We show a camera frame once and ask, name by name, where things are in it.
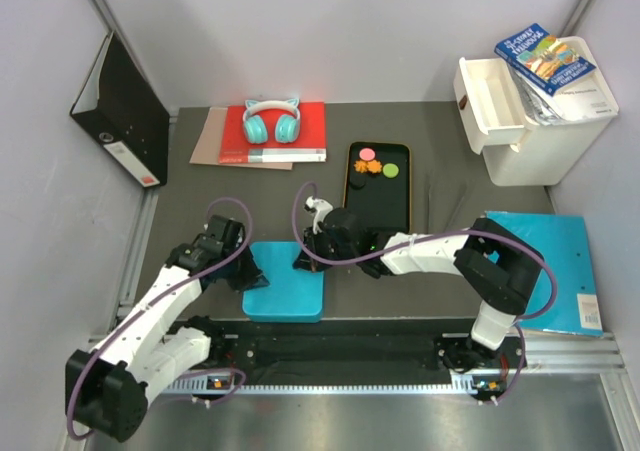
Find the blue paperback book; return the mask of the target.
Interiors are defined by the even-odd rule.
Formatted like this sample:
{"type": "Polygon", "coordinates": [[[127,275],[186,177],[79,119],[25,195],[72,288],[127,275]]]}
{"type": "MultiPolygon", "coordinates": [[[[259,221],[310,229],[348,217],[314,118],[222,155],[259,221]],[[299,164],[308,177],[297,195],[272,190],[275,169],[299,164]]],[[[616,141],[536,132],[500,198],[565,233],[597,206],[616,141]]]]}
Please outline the blue paperback book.
{"type": "Polygon", "coordinates": [[[550,96],[596,70],[594,63],[538,23],[498,42],[494,52],[550,96]]]}

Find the pink round cookie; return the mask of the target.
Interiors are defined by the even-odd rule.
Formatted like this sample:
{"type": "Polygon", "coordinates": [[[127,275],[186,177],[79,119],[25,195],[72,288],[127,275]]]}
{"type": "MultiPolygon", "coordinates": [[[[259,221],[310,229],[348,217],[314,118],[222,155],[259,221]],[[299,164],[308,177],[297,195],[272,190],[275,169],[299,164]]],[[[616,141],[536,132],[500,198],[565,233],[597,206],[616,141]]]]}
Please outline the pink round cookie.
{"type": "Polygon", "coordinates": [[[363,161],[372,161],[375,159],[376,153],[371,148],[362,148],[359,151],[359,159],[363,161]]]}

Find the black round cookie left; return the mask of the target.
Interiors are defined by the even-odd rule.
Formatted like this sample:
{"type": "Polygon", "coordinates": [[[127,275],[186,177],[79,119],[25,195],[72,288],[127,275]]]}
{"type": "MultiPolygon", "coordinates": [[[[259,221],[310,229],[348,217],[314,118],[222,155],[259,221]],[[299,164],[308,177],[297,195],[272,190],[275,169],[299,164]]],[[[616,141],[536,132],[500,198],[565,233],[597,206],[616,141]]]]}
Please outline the black round cookie left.
{"type": "Polygon", "coordinates": [[[364,173],[352,173],[349,176],[349,187],[354,190],[362,189],[367,182],[367,175],[364,173]]]}

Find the teal cookie tin box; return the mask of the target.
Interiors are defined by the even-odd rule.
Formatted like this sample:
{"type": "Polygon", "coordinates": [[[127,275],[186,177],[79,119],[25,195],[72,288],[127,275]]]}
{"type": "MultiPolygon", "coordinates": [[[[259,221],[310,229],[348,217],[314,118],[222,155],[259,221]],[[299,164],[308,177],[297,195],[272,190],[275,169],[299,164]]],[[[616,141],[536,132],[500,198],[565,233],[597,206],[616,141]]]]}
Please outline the teal cookie tin box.
{"type": "Polygon", "coordinates": [[[247,318],[258,323],[316,323],[323,317],[323,307],[266,310],[244,308],[247,318]]]}

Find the blue folder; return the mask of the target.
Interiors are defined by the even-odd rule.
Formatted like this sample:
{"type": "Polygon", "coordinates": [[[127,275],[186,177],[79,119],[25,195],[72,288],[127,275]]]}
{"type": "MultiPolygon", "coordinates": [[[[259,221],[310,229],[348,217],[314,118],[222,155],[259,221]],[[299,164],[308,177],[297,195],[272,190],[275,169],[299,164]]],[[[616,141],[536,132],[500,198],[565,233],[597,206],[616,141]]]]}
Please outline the blue folder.
{"type": "Polygon", "coordinates": [[[540,252],[557,280],[553,306],[539,317],[522,321],[521,326],[539,332],[602,336],[584,219],[503,211],[489,211],[487,216],[540,252]]]}

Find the brown cardboard folder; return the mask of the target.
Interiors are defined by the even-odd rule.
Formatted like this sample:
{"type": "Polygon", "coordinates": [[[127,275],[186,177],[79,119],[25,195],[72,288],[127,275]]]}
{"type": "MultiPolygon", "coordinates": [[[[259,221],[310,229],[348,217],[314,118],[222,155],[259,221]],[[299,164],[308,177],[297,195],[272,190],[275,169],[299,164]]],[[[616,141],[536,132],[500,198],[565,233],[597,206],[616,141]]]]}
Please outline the brown cardboard folder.
{"type": "Polygon", "coordinates": [[[211,107],[209,109],[201,134],[191,155],[189,161],[190,164],[281,171],[291,171],[293,169],[292,163],[220,163],[219,153],[222,144],[226,115],[226,107],[211,107]]]}

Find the teal cat ear headphones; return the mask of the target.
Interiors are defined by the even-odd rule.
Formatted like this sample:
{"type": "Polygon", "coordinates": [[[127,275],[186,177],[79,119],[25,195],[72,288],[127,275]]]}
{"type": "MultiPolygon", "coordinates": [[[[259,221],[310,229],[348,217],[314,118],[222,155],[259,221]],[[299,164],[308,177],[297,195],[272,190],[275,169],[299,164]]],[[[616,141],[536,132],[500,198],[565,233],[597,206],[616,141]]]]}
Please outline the teal cat ear headphones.
{"type": "Polygon", "coordinates": [[[244,102],[242,127],[248,143],[266,144],[273,137],[279,144],[294,143],[300,133],[300,100],[255,100],[244,102]]]}

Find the red book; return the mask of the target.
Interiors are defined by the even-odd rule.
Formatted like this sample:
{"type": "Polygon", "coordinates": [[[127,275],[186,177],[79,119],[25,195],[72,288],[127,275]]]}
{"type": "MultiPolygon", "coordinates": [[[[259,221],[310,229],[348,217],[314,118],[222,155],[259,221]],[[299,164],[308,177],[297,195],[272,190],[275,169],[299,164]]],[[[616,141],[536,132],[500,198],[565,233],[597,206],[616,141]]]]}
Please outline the red book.
{"type": "Polygon", "coordinates": [[[219,162],[281,164],[327,158],[323,102],[247,100],[227,109],[219,162]]]}

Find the green round cookie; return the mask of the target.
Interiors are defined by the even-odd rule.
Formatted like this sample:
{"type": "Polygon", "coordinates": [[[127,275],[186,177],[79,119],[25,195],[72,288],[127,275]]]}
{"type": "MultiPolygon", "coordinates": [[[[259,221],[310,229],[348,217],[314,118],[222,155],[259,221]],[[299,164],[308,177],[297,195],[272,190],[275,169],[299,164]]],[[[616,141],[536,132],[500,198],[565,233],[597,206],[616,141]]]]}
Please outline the green round cookie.
{"type": "Polygon", "coordinates": [[[383,175],[388,179],[393,179],[399,174],[399,167],[393,163],[387,163],[382,168],[383,175]]]}

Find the white drawer unit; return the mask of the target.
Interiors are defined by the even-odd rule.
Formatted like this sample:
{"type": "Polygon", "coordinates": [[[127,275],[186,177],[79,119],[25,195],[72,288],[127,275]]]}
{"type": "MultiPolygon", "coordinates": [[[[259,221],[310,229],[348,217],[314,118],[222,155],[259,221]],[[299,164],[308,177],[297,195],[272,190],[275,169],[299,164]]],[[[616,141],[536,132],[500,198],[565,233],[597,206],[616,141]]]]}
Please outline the white drawer unit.
{"type": "Polygon", "coordinates": [[[526,115],[503,59],[459,59],[457,107],[470,149],[484,158],[494,184],[553,186],[564,178],[619,112],[601,71],[586,82],[602,93],[603,116],[542,125],[526,115]]]}

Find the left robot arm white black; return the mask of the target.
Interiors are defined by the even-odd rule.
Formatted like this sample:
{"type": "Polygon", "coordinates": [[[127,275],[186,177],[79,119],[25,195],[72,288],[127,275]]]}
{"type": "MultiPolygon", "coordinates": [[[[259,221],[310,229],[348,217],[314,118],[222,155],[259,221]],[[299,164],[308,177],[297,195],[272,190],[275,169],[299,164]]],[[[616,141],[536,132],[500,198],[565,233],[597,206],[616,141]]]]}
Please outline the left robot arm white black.
{"type": "Polygon", "coordinates": [[[65,414],[69,436],[82,424],[124,442],[140,427],[156,398],[190,368],[216,367],[227,345],[198,323],[167,333],[179,315],[220,279],[235,291],[268,280],[249,249],[253,224],[212,216],[190,243],[174,247],[155,281],[123,321],[88,351],[65,365],[65,414]]]}

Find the white booklet stack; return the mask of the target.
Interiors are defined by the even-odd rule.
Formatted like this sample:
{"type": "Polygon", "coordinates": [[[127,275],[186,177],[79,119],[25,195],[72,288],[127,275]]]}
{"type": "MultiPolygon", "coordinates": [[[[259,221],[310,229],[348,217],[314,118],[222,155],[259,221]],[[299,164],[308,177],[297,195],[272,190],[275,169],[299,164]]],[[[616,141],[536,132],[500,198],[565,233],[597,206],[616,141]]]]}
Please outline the white booklet stack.
{"type": "Polygon", "coordinates": [[[553,96],[536,87],[520,72],[511,70],[525,115],[539,125],[563,125],[611,118],[617,111],[592,77],[565,86],[553,96]]]}

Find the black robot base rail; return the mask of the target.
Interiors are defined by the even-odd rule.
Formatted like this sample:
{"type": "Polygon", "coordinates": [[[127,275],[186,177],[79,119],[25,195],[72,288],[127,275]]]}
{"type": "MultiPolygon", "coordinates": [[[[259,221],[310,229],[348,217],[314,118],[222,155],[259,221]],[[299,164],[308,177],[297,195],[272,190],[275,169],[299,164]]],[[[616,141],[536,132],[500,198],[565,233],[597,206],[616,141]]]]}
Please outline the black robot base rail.
{"type": "Polygon", "coordinates": [[[216,321],[196,316],[212,338],[206,368],[235,367],[248,387],[448,384],[451,371],[516,369],[521,345],[508,337],[493,354],[472,349],[471,320],[327,319],[317,323],[216,321]]]}

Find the teal tin lid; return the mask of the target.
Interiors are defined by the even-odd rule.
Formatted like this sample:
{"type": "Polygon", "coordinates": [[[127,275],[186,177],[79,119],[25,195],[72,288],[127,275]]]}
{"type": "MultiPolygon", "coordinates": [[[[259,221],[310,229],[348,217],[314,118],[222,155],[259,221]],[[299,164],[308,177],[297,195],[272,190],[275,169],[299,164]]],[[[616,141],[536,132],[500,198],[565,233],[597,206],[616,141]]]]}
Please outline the teal tin lid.
{"type": "Polygon", "coordinates": [[[258,267],[270,284],[245,291],[244,308],[275,310],[283,308],[324,309],[324,274],[293,268],[300,247],[296,242],[254,242],[250,246],[258,267]]]}

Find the black cookie tray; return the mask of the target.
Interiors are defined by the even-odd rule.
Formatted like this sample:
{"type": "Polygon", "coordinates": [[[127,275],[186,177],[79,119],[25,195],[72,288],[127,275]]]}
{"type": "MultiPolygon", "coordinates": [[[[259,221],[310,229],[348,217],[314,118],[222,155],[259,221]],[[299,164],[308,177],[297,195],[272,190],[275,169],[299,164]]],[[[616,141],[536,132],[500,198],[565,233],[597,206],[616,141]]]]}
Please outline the black cookie tray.
{"type": "Polygon", "coordinates": [[[349,146],[345,177],[343,206],[355,214],[367,228],[375,231],[408,233],[411,227],[412,166],[409,148],[400,143],[356,141],[349,146]],[[354,163],[362,148],[375,151],[374,160],[383,166],[396,164],[399,174],[393,179],[383,173],[367,175],[366,185],[360,190],[349,187],[349,176],[358,173],[354,163]]]}

